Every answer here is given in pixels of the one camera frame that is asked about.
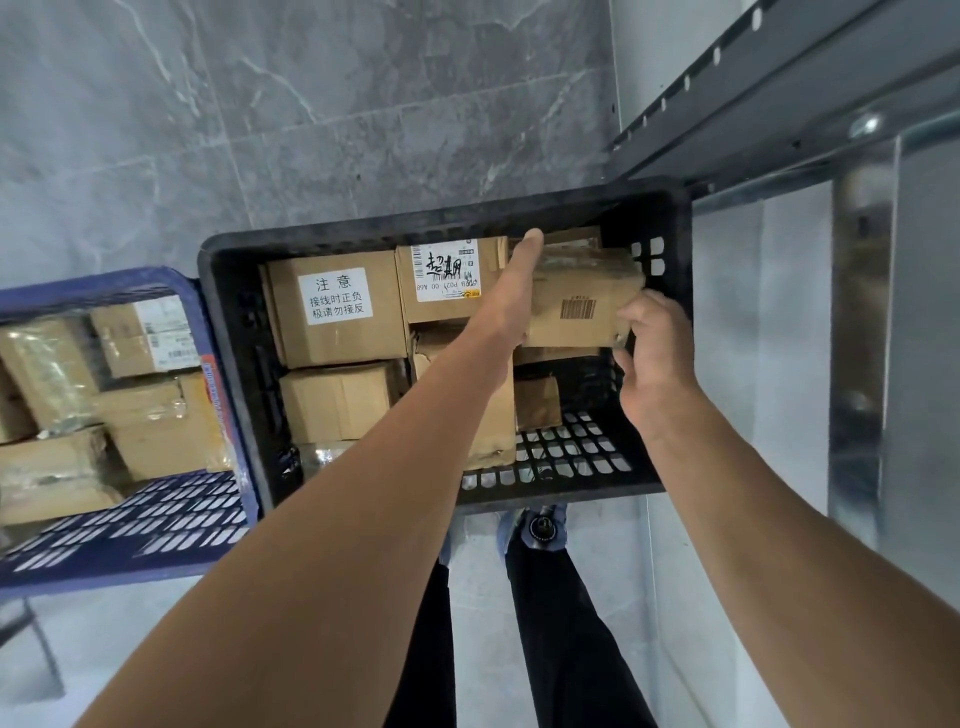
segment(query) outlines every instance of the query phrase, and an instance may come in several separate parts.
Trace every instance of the cardboard box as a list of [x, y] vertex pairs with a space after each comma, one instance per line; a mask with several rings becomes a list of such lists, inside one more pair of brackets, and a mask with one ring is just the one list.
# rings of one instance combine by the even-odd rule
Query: cardboard box
[[105, 392], [99, 411], [136, 480], [232, 467], [201, 372]]
[[0, 525], [109, 508], [131, 492], [101, 426], [0, 448]]
[[7, 370], [0, 364], [0, 443], [36, 435], [36, 423]]
[[577, 356], [599, 356], [599, 347], [517, 347], [514, 349], [514, 366], [533, 364], [538, 361], [573, 359]]
[[267, 268], [288, 367], [406, 356], [393, 251], [275, 260]]
[[626, 250], [544, 250], [534, 271], [533, 315], [523, 346], [622, 345], [630, 325], [616, 311], [643, 283]]
[[[417, 378], [459, 333], [456, 329], [437, 328], [422, 331], [414, 342], [414, 371]], [[467, 460], [467, 470], [510, 465], [516, 460], [516, 413], [514, 411], [514, 371], [507, 368], [507, 379], [493, 393]]]
[[294, 443], [359, 440], [406, 390], [402, 360], [304, 369], [280, 380]]
[[407, 324], [468, 319], [500, 276], [498, 246], [487, 237], [396, 249], [403, 319]]
[[573, 228], [572, 230], [548, 232], [543, 236], [543, 245], [554, 248], [591, 248], [600, 250], [603, 242], [600, 228]]
[[274, 336], [276, 358], [282, 366], [287, 366], [287, 354], [283, 349], [283, 338], [280, 336], [280, 320], [276, 316], [276, 300], [274, 287], [270, 282], [270, 269], [266, 264], [257, 266], [260, 271], [260, 287], [263, 290], [263, 304], [267, 309], [267, 321], [270, 323], [270, 333]]
[[559, 427], [564, 423], [560, 408], [560, 388], [552, 376], [520, 379], [514, 382], [516, 429]]
[[40, 429], [67, 432], [99, 422], [95, 399], [109, 374], [81, 321], [36, 319], [0, 328], [0, 358]]
[[179, 296], [94, 308], [90, 321], [113, 376], [142, 376], [200, 366]]

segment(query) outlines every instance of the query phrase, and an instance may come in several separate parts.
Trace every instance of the right hand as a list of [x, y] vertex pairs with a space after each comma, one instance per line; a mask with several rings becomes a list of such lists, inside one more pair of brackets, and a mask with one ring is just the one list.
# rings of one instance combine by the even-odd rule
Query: right hand
[[616, 313], [630, 321], [636, 337], [634, 355], [613, 350], [623, 370], [620, 404], [634, 424], [643, 412], [678, 390], [698, 391], [693, 371], [693, 328], [684, 310], [658, 291], [644, 290]]

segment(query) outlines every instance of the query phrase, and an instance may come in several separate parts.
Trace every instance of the left hand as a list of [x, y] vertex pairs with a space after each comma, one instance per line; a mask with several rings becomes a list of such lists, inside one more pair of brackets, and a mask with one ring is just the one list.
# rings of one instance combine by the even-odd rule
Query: left hand
[[528, 230], [516, 247], [493, 291], [482, 294], [482, 303], [468, 328], [502, 339], [512, 351], [523, 342], [530, 324], [533, 275], [543, 251], [543, 232]]

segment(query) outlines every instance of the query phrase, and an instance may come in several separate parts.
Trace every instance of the shipping label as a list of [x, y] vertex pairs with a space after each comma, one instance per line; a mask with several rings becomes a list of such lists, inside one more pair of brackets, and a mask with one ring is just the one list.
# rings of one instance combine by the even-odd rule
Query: shipping label
[[137, 301], [133, 309], [150, 347], [154, 369], [170, 372], [200, 366], [200, 356], [180, 296]]
[[363, 268], [300, 276], [299, 282], [309, 326], [369, 319], [373, 315], [367, 272]]
[[417, 300], [450, 301], [480, 297], [478, 241], [454, 240], [411, 246]]

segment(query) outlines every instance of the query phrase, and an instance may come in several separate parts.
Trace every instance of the blue plastic crate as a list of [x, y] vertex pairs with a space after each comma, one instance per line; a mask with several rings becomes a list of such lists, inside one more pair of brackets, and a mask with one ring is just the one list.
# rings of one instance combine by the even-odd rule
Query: blue plastic crate
[[0, 290], [0, 323], [172, 294], [183, 303], [234, 471], [159, 478], [112, 508], [51, 524], [0, 558], [0, 599], [203, 573], [256, 522], [246, 453], [194, 281], [170, 268], [134, 268], [9, 288]]
[[159, 478], [8, 552], [0, 559], [0, 600], [201, 574], [249, 528], [233, 473]]

